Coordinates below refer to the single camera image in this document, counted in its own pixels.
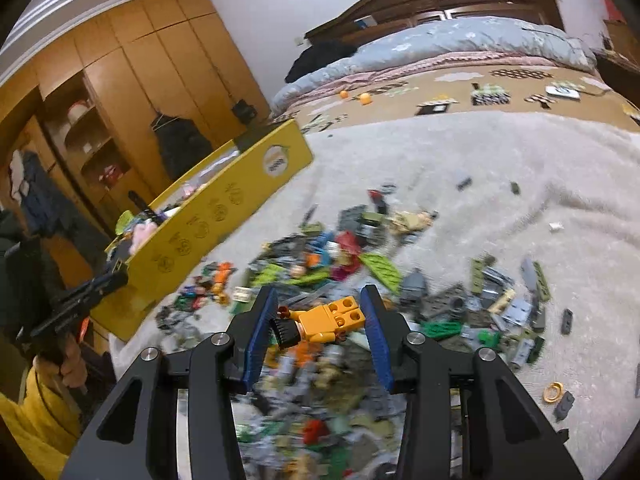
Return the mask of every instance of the light blue quilt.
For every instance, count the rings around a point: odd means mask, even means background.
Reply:
[[[550,25],[493,16],[457,18],[425,23],[367,43],[352,57],[287,84],[274,97],[271,110],[277,116],[299,96],[346,75],[402,66],[449,52],[481,50],[545,57],[585,72],[596,66],[593,52],[581,40]]]

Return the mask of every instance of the white blanket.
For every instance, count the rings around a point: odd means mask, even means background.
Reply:
[[[272,196],[209,255],[239,268],[260,245],[296,230],[318,204],[314,220],[335,227],[341,209],[368,203],[366,190],[393,182],[401,210],[437,210],[440,217],[396,266],[420,267],[436,292],[469,283],[469,259],[485,251],[516,278],[524,255],[540,261],[552,293],[546,345],[539,361],[517,376],[566,443],[585,479],[597,478],[616,456],[640,416],[634,398],[640,361],[640,151],[632,134],[601,123],[543,113],[467,112],[363,124],[310,134],[314,162]],[[458,170],[473,184],[456,189]],[[510,191],[510,181],[521,195]],[[549,222],[562,222],[552,234]],[[232,280],[234,286],[239,278]],[[574,313],[560,334],[562,310]],[[203,309],[200,327],[224,330],[217,306]],[[124,349],[118,371],[161,336],[152,319]],[[564,383],[575,397],[555,423],[543,388]]]

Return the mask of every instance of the yellow ring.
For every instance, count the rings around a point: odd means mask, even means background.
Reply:
[[[557,393],[555,396],[551,396],[551,392],[556,390]],[[551,383],[549,386],[545,388],[545,391],[542,393],[542,398],[545,402],[556,402],[560,397],[564,394],[564,386],[562,383]]]

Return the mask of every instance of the yellow cardboard box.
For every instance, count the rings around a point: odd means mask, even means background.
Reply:
[[[250,130],[188,171],[151,207],[162,205],[189,178],[235,147],[241,155],[129,257],[128,285],[92,310],[92,317],[118,338],[129,340],[151,308],[174,292],[203,256],[313,160],[296,121]]]

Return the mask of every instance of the pink blanket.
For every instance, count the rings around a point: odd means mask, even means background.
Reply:
[[[386,68],[376,72],[361,72],[358,74],[347,75],[322,85],[299,97],[293,101],[289,107],[287,107],[287,111],[285,113],[287,113],[291,107],[315,101],[322,97],[335,95],[342,90],[354,90],[373,83],[380,83],[411,74],[429,72],[431,70],[438,70],[441,68],[491,64],[561,66],[560,64],[544,57],[537,56],[514,56],[513,54],[507,54],[505,52],[449,52],[448,54],[440,54],[439,56],[430,57],[429,59],[423,59],[404,66]]]

